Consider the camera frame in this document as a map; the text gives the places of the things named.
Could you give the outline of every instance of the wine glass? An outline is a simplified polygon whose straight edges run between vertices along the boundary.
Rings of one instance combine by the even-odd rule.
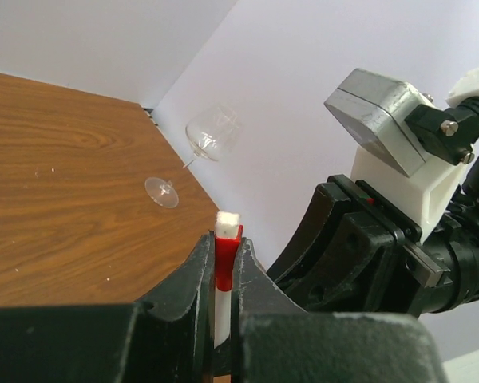
[[[232,150],[242,128],[236,112],[221,104],[193,117],[185,129],[193,155],[183,169],[197,158],[218,161],[223,154]],[[145,190],[152,200],[162,207],[174,208],[179,203],[179,196],[171,181],[149,177],[145,181]]]

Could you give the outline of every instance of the brown wooden surface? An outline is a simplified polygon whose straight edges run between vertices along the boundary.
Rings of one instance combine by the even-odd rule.
[[[139,105],[0,74],[0,306],[154,287],[214,223],[181,167]],[[156,205],[149,176],[172,179],[180,206]]]

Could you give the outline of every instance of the wine glass bowl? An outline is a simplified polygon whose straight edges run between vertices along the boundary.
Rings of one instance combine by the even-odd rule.
[[[220,104],[193,117],[184,130],[193,157],[183,168],[188,167],[197,158],[218,161],[232,150],[242,128],[236,112]],[[170,181],[149,177],[145,181],[145,190],[151,199],[162,207],[174,208],[179,203],[177,191]]]

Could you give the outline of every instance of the wine glass base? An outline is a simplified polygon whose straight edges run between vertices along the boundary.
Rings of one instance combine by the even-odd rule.
[[[149,177],[145,180],[145,190],[151,199],[162,207],[173,209],[179,204],[179,196],[170,182],[161,178]]]

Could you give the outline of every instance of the wine glass stem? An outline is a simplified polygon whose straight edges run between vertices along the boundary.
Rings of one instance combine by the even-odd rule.
[[[197,156],[192,156],[192,158],[190,159],[190,161],[188,161],[186,164],[184,164],[183,166],[183,169],[186,169],[188,166],[190,166],[191,164],[193,164],[193,161],[195,161],[197,159]]]

